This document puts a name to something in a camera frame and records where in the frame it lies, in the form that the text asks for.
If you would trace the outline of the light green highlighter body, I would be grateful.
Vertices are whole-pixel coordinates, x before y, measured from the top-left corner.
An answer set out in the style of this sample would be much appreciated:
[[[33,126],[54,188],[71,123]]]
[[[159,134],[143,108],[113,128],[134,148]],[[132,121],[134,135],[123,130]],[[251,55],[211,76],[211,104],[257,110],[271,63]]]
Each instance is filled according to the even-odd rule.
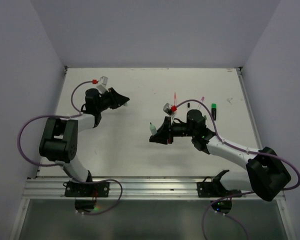
[[[157,134],[157,129],[151,122],[149,123],[149,129],[152,136],[155,136]]]

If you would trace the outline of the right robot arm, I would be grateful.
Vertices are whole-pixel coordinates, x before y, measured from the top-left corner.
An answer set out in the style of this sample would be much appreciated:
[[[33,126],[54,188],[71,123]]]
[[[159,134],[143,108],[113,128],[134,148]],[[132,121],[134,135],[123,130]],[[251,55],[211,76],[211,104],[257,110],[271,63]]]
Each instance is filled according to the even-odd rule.
[[[221,157],[244,169],[239,173],[225,169],[209,181],[198,182],[200,198],[226,197],[248,191],[270,202],[291,181],[291,175],[273,149],[249,149],[226,142],[206,126],[206,119],[199,110],[189,110],[186,121],[174,122],[167,116],[160,128],[150,124],[149,129],[151,143],[168,145],[175,137],[190,137],[198,151]]]

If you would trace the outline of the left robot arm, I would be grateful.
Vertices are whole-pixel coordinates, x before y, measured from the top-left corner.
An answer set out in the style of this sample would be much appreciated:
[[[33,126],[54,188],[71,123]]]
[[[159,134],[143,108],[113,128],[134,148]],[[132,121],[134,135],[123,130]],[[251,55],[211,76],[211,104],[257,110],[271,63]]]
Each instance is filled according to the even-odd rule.
[[[66,175],[77,182],[76,190],[82,196],[93,193],[91,173],[77,156],[78,135],[80,132],[96,128],[102,112],[124,106],[129,97],[119,94],[112,87],[101,93],[95,88],[85,92],[85,104],[79,116],[69,119],[49,117],[39,145],[39,154],[59,166]]]

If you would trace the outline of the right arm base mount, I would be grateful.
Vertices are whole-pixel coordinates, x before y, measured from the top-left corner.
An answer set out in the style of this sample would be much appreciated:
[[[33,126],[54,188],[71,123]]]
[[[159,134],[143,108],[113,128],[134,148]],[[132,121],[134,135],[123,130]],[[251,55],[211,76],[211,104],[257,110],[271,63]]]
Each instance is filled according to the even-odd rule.
[[[235,194],[241,194],[242,191],[235,189],[234,187],[225,187],[222,185],[221,180],[224,175],[228,172],[227,170],[222,170],[216,176],[206,176],[202,181],[196,183],[196,190],[199,198],[221,198]],[[232,209],[232,198],[228,197],[217,203],[212,204],[213,210],[228,214]]]

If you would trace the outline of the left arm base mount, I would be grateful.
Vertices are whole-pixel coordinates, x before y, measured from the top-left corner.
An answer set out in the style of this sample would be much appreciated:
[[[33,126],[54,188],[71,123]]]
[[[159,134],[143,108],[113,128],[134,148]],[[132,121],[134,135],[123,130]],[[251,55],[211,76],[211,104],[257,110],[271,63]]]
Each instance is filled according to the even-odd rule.
[[[79,212],[90,213],[97,210],[97,198],[107,198],[109,196],[109,182],[81,184],[68,181],[62,185],[65,187],[64,196],[75,198],[74,207]]]

